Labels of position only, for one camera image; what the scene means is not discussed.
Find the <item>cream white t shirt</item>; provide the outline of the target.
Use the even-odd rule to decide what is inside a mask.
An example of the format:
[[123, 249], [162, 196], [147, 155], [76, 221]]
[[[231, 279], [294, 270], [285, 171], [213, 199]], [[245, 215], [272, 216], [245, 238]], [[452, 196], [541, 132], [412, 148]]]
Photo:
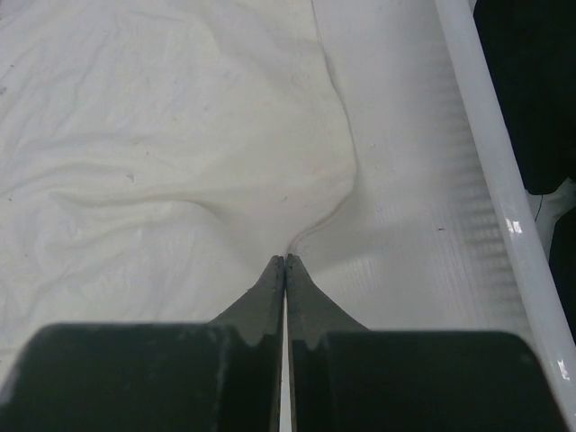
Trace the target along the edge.
[[2, 363], [212, 317], [355, 177], [309, 1], [2, 2]]

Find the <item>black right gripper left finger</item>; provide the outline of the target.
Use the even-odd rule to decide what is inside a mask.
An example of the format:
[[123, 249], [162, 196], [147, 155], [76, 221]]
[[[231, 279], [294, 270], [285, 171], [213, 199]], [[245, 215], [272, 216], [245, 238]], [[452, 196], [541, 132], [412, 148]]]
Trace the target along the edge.
[[276, 431], [284, 259], [206, 323], [39, 330], [1, 390], [4, 431]]

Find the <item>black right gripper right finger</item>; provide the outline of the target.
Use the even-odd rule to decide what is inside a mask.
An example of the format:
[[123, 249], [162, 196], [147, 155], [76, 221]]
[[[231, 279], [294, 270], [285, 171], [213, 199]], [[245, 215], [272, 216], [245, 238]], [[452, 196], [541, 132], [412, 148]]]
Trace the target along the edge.
[[370, 330], [301, 259], [285, 263], [295, 431], [564, 431], [525, 341], [501, 331]]

